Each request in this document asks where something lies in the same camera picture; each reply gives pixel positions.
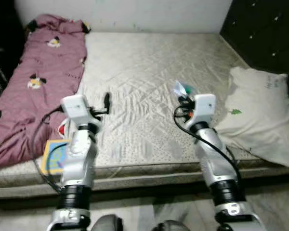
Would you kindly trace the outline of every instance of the yellow book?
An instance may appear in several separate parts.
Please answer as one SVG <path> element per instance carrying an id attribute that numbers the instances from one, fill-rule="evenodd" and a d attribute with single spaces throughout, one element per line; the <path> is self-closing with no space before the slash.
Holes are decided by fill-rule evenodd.
<path id="1" fill-rule="evenodd" d="M 48 174 L 48 168 L 51 174 L 62 173 L 66 158 L 66 147 L 70 141 L 71 140 L 47 140 L 40 167 L 44 175 Z"/>

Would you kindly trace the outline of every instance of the pillow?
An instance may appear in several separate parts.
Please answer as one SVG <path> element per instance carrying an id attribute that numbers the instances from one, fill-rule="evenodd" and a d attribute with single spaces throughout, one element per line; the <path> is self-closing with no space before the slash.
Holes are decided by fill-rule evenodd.
<path id="1" fill-rule="evenodd" d="M 235 67 L 228 113 L 217 125 L 221 140 L 264 160 L 289 167 L 289 97 L 286 74 Z"/>

